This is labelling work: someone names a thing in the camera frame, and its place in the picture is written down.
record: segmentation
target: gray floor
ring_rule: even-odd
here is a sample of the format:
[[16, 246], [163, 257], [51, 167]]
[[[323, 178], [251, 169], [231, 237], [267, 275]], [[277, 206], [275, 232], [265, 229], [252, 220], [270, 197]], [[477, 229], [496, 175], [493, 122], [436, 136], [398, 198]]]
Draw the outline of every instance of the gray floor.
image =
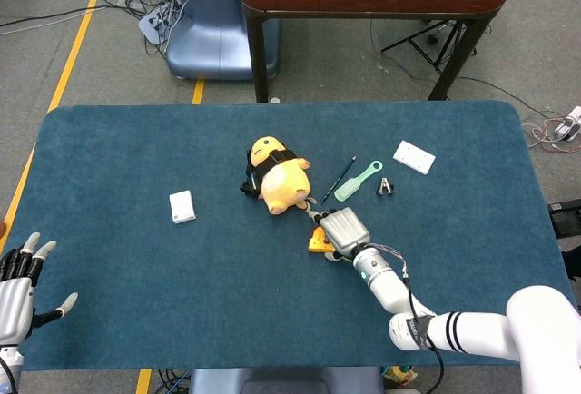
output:
[[[3, 0], [0, 23], [87, 1]], [[0, 36], [0, 216], [12, 198], [80, 20]], [[373, 39], [381, 47], [420, 27], [417, 22], [374, 21]], [[283, 102], [422, 100], [436, 79], [409, 46], [377, 56], [369, 20], [289, 20], [282, 31], [281, 69], [271, 91]], [[462, 74], [506, 88], [537, 109], [568, 113], [581, 104], [579, 42], [579, 0], [508, 0], [492, 23], [492, 34], [483, 38], [478, 56]], [[94, 14], [61, 105], [190, 103], [192, 90], [193, 82], [173, 78], [159, 55], [145, 54], [129, 15], [107, 10]], [[522, 118], [532, 114], [502, 92], [468, 80], [458, 80], [449, 95], [507, 100]], [[208, 82], [202, 103], [252, 101], [251, 83]], [[581, 155], [533, 150], [531, 156], [547, 202], [581, 197]], [[562, 242], [565, 249], [581, 243]], [[425, 391], [437, 372], [418, 371], [417, 386]], [[517, 393], [518, 378], [515, 367], [448, 369], [441, 392]], [[129, 393], [136, 380], [137, 370], [25, 373], [21, 392]]]

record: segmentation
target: table leg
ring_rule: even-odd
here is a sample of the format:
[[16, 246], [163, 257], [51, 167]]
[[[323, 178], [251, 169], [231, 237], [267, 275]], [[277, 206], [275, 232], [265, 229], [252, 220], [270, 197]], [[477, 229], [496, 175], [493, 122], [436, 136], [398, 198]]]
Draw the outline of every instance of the table leg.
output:
[[254, 92], [256, 103], [269, 101], [269, 86], [266, 77], [266, 54], [264, 49], [263, 19], [247, 16], [248, 43], [251, 49], [252, 76], [254, 77]]
[[454, 49], [454, 53], [446, 64], [438, 82], [434, 85], [432, 93], [428, 98], [429, 101], [443, 101], [446, 99], [448, 90], [454, 83], [460, 70], [462, 70], [470, 54], [472, 54], [472, 50], [486, 31], [491, 20], [492, 17], [465, 22], [467, 24], [466, 31], [464, 31], [459, 45]]

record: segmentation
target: robotic arm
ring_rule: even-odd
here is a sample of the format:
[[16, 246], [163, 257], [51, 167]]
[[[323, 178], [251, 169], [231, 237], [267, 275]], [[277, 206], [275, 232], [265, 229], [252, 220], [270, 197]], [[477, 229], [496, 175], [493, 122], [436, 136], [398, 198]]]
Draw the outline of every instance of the robotic arm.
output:
[[0, 394], [16, 394], [25, 357], [18, 347], [30, 336], [33, 328], [61, 319], [74, 306], [74, 292], [56, 308], [35, 314], [34, 291], [44, 261], [56, 247], [50, 241], [36, 251], [40, 233], [33, 233], [26, 243], [12, 249], [0, 259]]
[[[450, 312], [436, 315], [409, 292], [378, 249], [351, 208], [311, 214], [336, 252], [353, 260], [353, 267], [387, 312], [394, 313], [389, 335], [402, 350], [438, 349], [520, 361], [524, 394], [562, 394], [581, 387], [581, 317], [559, 291], [544, 286], [516, 292], [507, 303], [507, 316], [490, 313]], [[404, 280], [408, 276], [404, 262]], [[413, 301], [417, 318], [409, 302]], [[544, 371], [558, 362], [559, 377]]]

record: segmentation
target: yellow floor line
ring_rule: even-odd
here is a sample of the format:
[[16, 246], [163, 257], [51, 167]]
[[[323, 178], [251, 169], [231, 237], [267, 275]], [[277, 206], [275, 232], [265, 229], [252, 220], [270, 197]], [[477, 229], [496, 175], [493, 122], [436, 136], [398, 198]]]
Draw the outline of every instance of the yellow floor line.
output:
[[[200, 103], [202, 103], [204, 84], [205, 81], [203, 79], [196, 80], [196, 85], [195, 87], [193, 87], [193, 96], [192, 96], [193, 105], [199, 105]], [[151, 369], [140, 369], [135, 394], [147, 394], [149, 392], [149, 383], [151, 379], [152, 379]]]
[[[87, 6], [96, 6], [96, 4], [97, 0], [89, 0], [89, 4]], [[81, 44], [83, 43], [84, 35], [87, 31], [87, 27], [89, 26], [89, 22], [91, 22], [92, 15], [93, 15], [92, 13], [89, 13], [83, 16], [83, 21], [79, 26], [79, 31], [77, 32], [76, 38], [74, 39], [73, 47], [71, 48], [69, 57], [66, 59], [66, 63], [64, 64], [64, 69], [63, 72], [61, 73], [61, 79], [59, 79], [58, 81], [58, 85], [56, 86], [56, 90], [54, 91], [51, 104], [48, 106], [48, 110], [46, 111], [47, 113], [50, 113], [61, 102], [61, 98], [63, 97], [64, 93], [64, 88], [66, 87], [66, 83], [69, 80], [69, 76], [73, 71], [76, 56], [79, 54], [79, 50], [81, 49]], [[10, 229], [12, 228], [12, 224], [16, 216], [16, 210], [18, 209], [18, 204], [20, 203], [20, 198], [22, 197], [22, 191], [25, 188], [26, 178], [28, 177], [28, 171], [30, 170], [30, 162], [32, 161], [33, 151], [34, 146], [33, 150], [28, 155], [28, 161], [26, 162], [25, 169], [23, 170], [22, 175], [20, 176], [20, 181], [16, 186], [15, 194], [12, 197], [12, 201], [10, 201], [8, 211], [6, 212], [5, 216], [6, 234], [4, 235], [4, 237], [0, 238], [0, 253], [2, 253], [6, 240], [8, 240], [8, 234], [10, 233]]]
[[193, 88], [192, 104], [199, 105], [202, 103], [203, 86], [205, 81], [203, 79], [196, 80], [196, 86]]

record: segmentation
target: black stripe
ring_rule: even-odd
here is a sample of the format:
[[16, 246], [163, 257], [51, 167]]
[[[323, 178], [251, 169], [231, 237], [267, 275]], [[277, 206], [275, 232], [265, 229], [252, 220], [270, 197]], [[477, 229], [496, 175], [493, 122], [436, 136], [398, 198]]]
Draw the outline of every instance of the black stripe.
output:
[[456, 325], [458, 324], [458, 319], [460, 318], [460, 314], [462, 314], [462, 313], [463, 312], [459, 312], [458, 315], [456, 316], [456, 318], [454, 319], [454, 324], [452, 326], [452, 329], [454, 330], [454, 340], [456, 340], [456, 345], [463, 353], [466, 353], [466, 351], [464, 349], [462, 349], [462, 346], [460, 346], [460, 341], [458, 341], [458, 333], [456, 332]]
[[458, 349], [456, 349], [456, 347], [452, 343], [452, 338], [450, 337], [450, 320], [452, 319], [452, 317], [454, 317], [454, 314], [456, 314], [456, 312], [450, 312], [448, 315], [448, 319], [446, 320], [446, 338], [448, 339], [448, 344], [450, 345], [450, 347], [454, 351], [458, 351]]

